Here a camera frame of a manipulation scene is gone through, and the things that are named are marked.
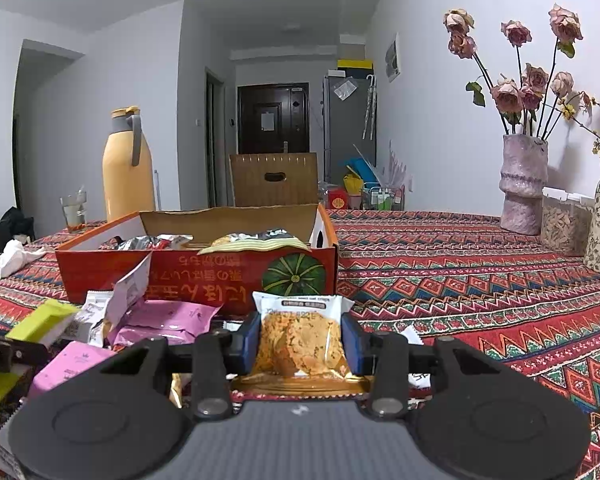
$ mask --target dark brown door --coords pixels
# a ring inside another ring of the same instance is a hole
[[[309,83],[238,87],[240,153],[309,151]]]

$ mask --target pumpkin picture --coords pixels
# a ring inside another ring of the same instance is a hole
[[[323,294],[324,266],[306,253],[291,253],[274,260],[262,275],[262,290],[278,296]]]

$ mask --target purple ceramic vase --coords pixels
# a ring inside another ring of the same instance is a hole
[[[549,147],[545,140],[528,135],[505,135],[503,139],[500,189],[505,195],[500,227],[521,235],[537,235]]]

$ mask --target yellow thermos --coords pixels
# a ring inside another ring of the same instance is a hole
[[[112,133],[102,157],[107,221],[136,211],[154,211],[154,172],[151,152],[142,134],[140,108],[111,113]]]

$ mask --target refrigerator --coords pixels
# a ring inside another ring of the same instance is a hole
[[[366,133],[365,128],[366,98],[371,81],[354,79],[357,85],[344,100],[334,90],[341,86],[346,78],[326,76],[322,86],[324,108],[324,180],[331,184],[343,185],[343,177],[348,173],[345,166],[348,160],[359,157],[354,144],[371,164],[376,164],[376,132]]]

